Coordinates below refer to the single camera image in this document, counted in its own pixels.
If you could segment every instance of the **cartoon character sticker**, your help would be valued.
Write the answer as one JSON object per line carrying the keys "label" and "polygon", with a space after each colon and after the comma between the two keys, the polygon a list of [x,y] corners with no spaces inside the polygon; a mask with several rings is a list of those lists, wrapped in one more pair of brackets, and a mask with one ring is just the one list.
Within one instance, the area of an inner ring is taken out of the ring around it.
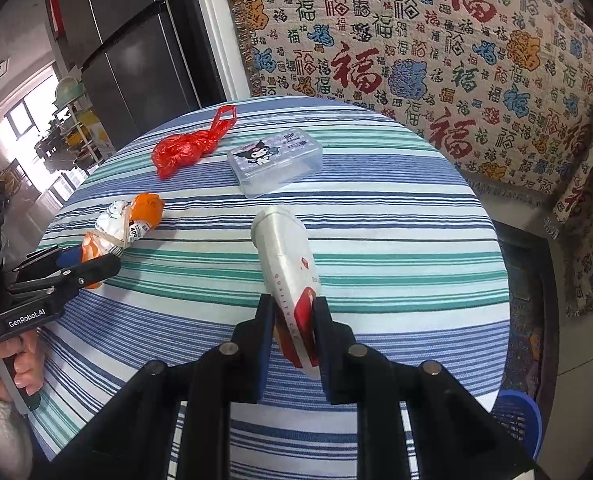
{"label": "cartoon character sticker", "polygon": [[541,40],[533,38],[524,30],[513,30],[507,46],[508,56],[517,65],[532,72],[539,67],[541,59]]}
{"label": "cartoon character sticker", "polygon": [[276,69],[276,61],[272,59],[272,49],[266,48],[260,52],[258,48],[252,48],[252,63],[256,70],[267,70],[272,73]]}
{"label": "cartoon character sticker", "polygon": [[294,83],[292,85],[292,89],[302,94],[305,94],[308,97],[315,97],[317,95],[317,91],[312,86],[312,78],[310,76],[299,77],[298,80],[298,83]]}
{"label": "cartoon character sticker", "polygon": [[262,166],[270,162],[270,157],[278,153],[278,148],[267,146],[262,140],[257,142],[249,150],[244,152],[235,153],[234,156],[240,156],[246,158],[250,164],[257,164]]}
{"label": "cartoon character sticker", "polygon": [[312,32],[307,33],[309,40],[323,46],[334,46],[334,38],[330,34],[330,25],[315,25]]}
{"label": "cartoon character sticker", "polygon": [[496,44],[491,41],[481,40],[480,45],[473,45],[472,51],[481,56],[488,65],[495,65],[497,62],[496,52],[494,49]]}
{"label": "cartoon character sticker", "polygon": [[505,176],[507,169],[506,166],[501,166],[496,162],[484,162],[479,164],[478,172],[495,180],[501,180]]}
{"label": "cartoon character sticker", "polygon": [[270,21],[270,17],[263,12],[263,0],[248,0],[245,3],[245,17],[252,30],[263,30]]}
{"label": "cartoon character sticker", "polygon": [[530,94],[528,92],[519,92],[517,86],[512,83],[512,88],[503,93],[503,104],[510,112],[514,112],[518,118],[525,117],[529,114],[528,100]]}
{"label": "cartoon character sticker", "polygon": [[427,71],[425,61],[397,59],[387,80],[390,92],[406,99],[420,99],[428,92],[425,84]]}
{"label": "cartoon character sticker", "polygon": [[568,97],[563,98],[565,109],[570,112],[573,117],[579,115],[579,97],[570,92]]}

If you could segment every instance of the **blue striped tablecloth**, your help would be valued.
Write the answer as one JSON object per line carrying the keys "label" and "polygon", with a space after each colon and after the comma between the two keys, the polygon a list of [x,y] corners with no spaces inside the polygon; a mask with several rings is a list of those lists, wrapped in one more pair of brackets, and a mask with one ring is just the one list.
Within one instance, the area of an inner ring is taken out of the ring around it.
{"label": "blue striped tablecloth", "polygon": [[[209,127],[215,110],[182,116],[120,150],[45,233],[42,246],[75,244],[114,200],[155,192],[166,202],[158,229],[126,251],[120,274],[81,292],[43,330],[46,386],[30,421],[48,456],[145,362],[195,360],[254,316],[265,287],[250,226],[271,204],[306,225],[334,319],[392,360],[440,361],[491,409],[507,351],[507,275],[491,220],[448,161],[374,112],[257,98],[237,103],[238,123],[214,154],[160,180],[150,161],[155,144]],[[323,170],[246,199],[225,153],[292,126],[323,144]],[[405,413],[404,421],[410,438]],[[354,478],[355,432],[354,409],[328,405],[320,383],[275,345],[262,402],[232,407],[232,476]],[[173,449],[170,476],[174,458]]]}

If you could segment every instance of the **blanket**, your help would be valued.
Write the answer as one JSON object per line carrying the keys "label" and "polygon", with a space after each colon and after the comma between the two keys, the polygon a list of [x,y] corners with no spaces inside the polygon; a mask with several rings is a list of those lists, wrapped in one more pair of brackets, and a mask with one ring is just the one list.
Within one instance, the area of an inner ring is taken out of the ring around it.
{"label": "blanket", "polygon": [[542,205],[593,310],[593,31],[553,0],[229,0],[254,95],[392,117],[473,189]]}

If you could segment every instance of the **wrapped package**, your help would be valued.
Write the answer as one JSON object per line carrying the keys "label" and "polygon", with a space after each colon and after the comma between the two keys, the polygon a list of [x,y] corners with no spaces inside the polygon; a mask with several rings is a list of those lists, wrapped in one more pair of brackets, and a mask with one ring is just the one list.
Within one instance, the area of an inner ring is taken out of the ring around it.
{"label": "wrapped package", "polygon": [[268,292],[276,300],[275,333],[283,355],[311,379],[321,378],[312,307],[321,294],[305,226],[289,211],[269,206],[252,222]]}
{"label": "wrapped package", "polygon": [[[93,231],[81,243],[81,261],[112,253],[121,256],[136,240],[157,227],[163,216],[165,202],[154,193],[138,194],[131,203],[117,200],[99,215]],[[89,286],[96,288],[99,283]]]}

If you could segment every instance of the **screw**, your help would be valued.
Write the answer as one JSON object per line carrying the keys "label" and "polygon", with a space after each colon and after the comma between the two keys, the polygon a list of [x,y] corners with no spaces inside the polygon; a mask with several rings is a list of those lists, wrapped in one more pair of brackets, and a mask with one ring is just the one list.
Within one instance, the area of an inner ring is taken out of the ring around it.
{"label": "screw", "polygon": [[424,372],[430,375],[439,375],[443,370],[443,366],[436,361],[424,361],[421,367]]}
{"label": "screw", "polygon": [[353,357],[365,357],[368,354],[368,347],[361,344],[350,345],[348,354]]}
{"label": "screw", "polygon": [[147,371],[150,375],[155,376],[165,370],[165,363],[161,361],[150,361],[146,366]]}
{"label": "screw", "polygon": [[237,345],[237,343],[233,343],[232,341],[229,341],[227,343],[223,343],[218,350],[223,354],[223,355],[234,355],[239,351],[239,346]]}

